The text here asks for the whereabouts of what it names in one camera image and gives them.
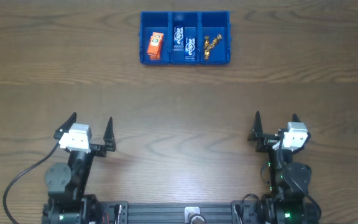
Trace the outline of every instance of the wood grain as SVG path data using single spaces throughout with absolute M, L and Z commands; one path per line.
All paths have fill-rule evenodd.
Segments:
M 230 10 L 227 66 L 143 66 L 139 12 Z M 54 145 L 73 112 L 117 152 L 96 158 L 86 191 L 101 200 L 230 202 L 269 192 L 266 160 L 246 141 L 296 112 L 312 140 L 295 160 L 313 170 L 321 223 L 358 222 L 358 1 L 0 1 L 0 223 L 6 185 Z M 15 184 L 8 206 L 39 223 L 44 173 Z

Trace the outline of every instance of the blue plastic container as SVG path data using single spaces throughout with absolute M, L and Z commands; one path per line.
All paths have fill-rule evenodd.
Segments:
M 186 37 L 196 37 L 196 59 L 185 60 L 185 51 L 173 50 L 173 28 L 184 27 Z M 141 12 L 140 14 L 140 62 L 146 65 L 205 64 L 219 65 L 230 62 L 231 35 L 230 12 Z M 153 32 L 164 34 L 160 60 L 151 60 L 147 55 L 150 36 Z M 223 39 L 211 50 L 209 60 L 204 59 L 204 36 L 212 40 L 222 34 Z

